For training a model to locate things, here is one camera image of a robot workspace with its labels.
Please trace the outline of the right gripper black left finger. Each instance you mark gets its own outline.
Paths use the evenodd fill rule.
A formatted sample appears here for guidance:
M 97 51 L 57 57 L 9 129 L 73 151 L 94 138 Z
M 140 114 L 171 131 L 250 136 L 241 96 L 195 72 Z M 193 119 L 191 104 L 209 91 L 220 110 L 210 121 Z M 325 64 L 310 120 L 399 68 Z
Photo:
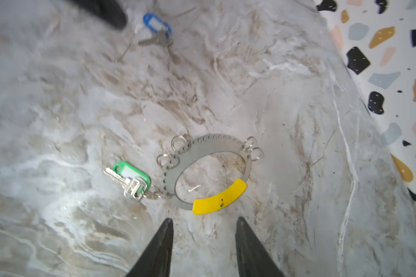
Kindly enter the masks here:
M 173 248 L 173 220 L 166 218 L 126 277 L 168 277 Z

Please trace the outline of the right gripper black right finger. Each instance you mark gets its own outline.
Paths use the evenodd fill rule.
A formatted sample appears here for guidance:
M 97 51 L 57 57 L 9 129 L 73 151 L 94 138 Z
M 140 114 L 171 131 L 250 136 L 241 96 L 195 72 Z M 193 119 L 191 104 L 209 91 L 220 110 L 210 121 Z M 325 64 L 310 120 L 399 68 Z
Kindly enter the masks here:
M 236 257 L 240 277 L 284 277 L 244 217 L 236 223 Z

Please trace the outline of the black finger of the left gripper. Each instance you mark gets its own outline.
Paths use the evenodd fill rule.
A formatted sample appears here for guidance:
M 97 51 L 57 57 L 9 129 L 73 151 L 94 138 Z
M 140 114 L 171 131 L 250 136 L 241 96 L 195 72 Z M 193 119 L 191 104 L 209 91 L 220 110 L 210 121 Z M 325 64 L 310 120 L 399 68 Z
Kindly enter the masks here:
M 127 26 L 128 17 L 116 0 L 72 0 L 71 2 L 116 30 L 123 30 Z

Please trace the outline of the blue capped key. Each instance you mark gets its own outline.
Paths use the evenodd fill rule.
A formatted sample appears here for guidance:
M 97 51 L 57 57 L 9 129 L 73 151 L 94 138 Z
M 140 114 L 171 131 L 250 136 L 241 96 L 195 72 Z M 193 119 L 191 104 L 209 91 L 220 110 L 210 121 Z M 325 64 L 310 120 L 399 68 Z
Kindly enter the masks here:
M 171 27 L 157 15 L 146 13 L 143 16 L 143 23 L 153 32 L 153 36 L 149 39 L 140 40 L 138 42 L 139 46 L 158 45 L 168 47 L 173 43 Z

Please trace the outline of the green capped key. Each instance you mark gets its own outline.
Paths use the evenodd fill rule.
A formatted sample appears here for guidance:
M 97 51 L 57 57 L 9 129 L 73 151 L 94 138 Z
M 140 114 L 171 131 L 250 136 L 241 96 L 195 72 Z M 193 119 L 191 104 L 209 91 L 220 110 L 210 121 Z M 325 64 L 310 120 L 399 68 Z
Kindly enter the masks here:
M 123 195 L 127 199 L 139 202 L 144 198 L 158 198 L 155 191 L 151 190 L 150 176 L 126 161 L 106 167 L 104 174 L 122 187 Z

